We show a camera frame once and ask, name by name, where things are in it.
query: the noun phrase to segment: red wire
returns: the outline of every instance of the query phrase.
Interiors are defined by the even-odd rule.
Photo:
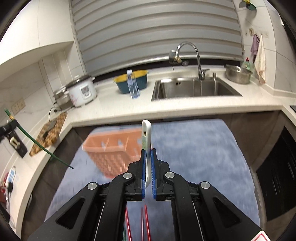
[[[141,208],[141,227],[142,227],[142,235],[141,235],[141,239],[142,241],[144,241],[144,209],[143,207]]]
[[[128,228],[128,239],[129,239],[129,241],[132,241],[132,238],[131,238],[131,227],[129,225],[128,208],[127,207],[126,207],[126,226]]]
[[[147,227],[148,241],[151,241],[150,228],[149,228],[149,220],[148,220],[148,211],[147,211],[147,205],[146,204],[145,204],[145,217],[146,217],[146,227]]]

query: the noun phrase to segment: metal screw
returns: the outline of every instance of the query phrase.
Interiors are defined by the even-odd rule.
[[[188,66],[188,64],[189,64],[189,61],[188,61],[188,60],[184,60],[184,61],[182,62],[182,65],[183,65],[183,66]]]
[[[202,182],[200,185],[201,185],[201,187],[204,188],[204,189],[208,189],[208,188],[210,188],[210,186],[211,186],[208,182]]]
[[[125,174],[123,174],[123,177],[125,178],[125,179],[130,179],[130,178],[132,178],[132,174],[130,173],[130,172],[126,172]]]
[[[88,185],[87,185],[87,188],[89,189],[89,190],[94,190],[94,189],[96,189],[96,183],[89,183]]]
[[[166,176],[167,178],[173,178],[173,177],[175,176],[175,174],[174,174],[173,172],[167,172],[167,173],[165,174],[165,176]]]

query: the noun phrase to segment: electrical outlet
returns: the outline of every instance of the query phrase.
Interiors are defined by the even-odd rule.
[[[24,99],[20,99],[17,102],[17,105],[18,105],[19,109],[22,110],[26,106]]]
[[[250,36],[254,36],[254,29],[253,28],[249,28],[249,33],[250,33]]]
[[[12,112],[13,112],[14,115],[16,115],[18,112],[20,112],[20,108],[18,107],[17,103],[14,103],[11,106],[11,109],[12,109]]]

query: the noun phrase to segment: stainless steel bowl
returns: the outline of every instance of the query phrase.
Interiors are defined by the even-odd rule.
[[[250,83],[252,72],[234,65],[225,65],[226,76],[229,80],[238,84]]]
[[[60,89],[54,92],[53,96],[58,104],[58,106],[65,110],[67,108],[73,107],[73,103],[70,99],[66,86],[62,86]]]

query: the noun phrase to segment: cabinet door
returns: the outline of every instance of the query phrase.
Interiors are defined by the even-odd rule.
[[[275,176],[274,157],[276,151],[273,149],[264,163],[257,170],[260,182],[267,220],[274,219],[282,214],[280,191]]]
[[[296,143],[283,129],[272,151],[257,170],[267,220],[274,219],[296,206]]]
[[[283,201],[285,211],[296,206],[296,143],[287,129],[284,129],[280,138],[284,142],[285,149],[282,153],[281,165],[283,171]]]

